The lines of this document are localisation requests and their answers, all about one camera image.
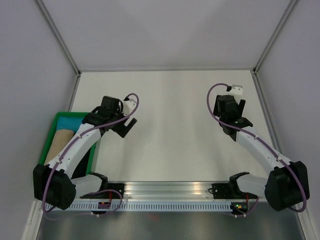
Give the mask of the black t shirt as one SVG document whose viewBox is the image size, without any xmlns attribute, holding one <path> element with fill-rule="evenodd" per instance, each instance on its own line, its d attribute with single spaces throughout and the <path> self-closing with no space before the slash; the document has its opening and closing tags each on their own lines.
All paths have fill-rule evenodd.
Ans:
<svg viewBox="0 0 320 240">
<path fill-rule="evenodd" d="M 93 150 L 92 148 L 87 151 L 87 153 L 76 166 L 71 177 L 72 179 L 85 177 L 91 171 L 94 152 L 95 150 Z"/>
</svg>

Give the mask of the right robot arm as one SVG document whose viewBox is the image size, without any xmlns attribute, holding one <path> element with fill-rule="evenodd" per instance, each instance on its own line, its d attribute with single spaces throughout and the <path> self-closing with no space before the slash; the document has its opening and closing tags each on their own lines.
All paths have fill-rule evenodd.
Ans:
<svg viewBox="0 0 320 240">
<path fill-rule="evenodd" d="M 223 132 L 245 148 L 262 166 L 268 177 L 257 177 L 249 172 L 232 175 L 228 192 L 235 198 L 244 193 L 263 197 L 275 211 L 294 209 L 302 213 L 310 198 L 307 167 L 301 161 L 293 162 L 268 145 L 253 124 L 242 116 L 245 100 L 236 101 L 232 95 L 218 95 L 213 108 L 214 119 Z"/>
</svg>

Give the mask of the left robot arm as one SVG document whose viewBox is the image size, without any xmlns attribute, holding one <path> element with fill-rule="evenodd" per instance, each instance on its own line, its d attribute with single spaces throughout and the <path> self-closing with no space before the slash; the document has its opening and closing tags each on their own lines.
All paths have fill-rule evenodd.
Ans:
<svg viewBox="0 0 320 240">
<path fill-rule="evenodd" d="M 137 94 L 130 93 L 123 100 L 104 96 L 101 104 L 88 112 L 69 142 L 47 164 L 33 169 L 33 194 L 43 205 L 66 210 L 77 198 L 109 193 L 108 177 L 90 172 L 73 178 L 74 171 L 86 153 L 108 131 L 124 138 L 137 119 L 132 115 L 140 106 Z"/>
</svg>

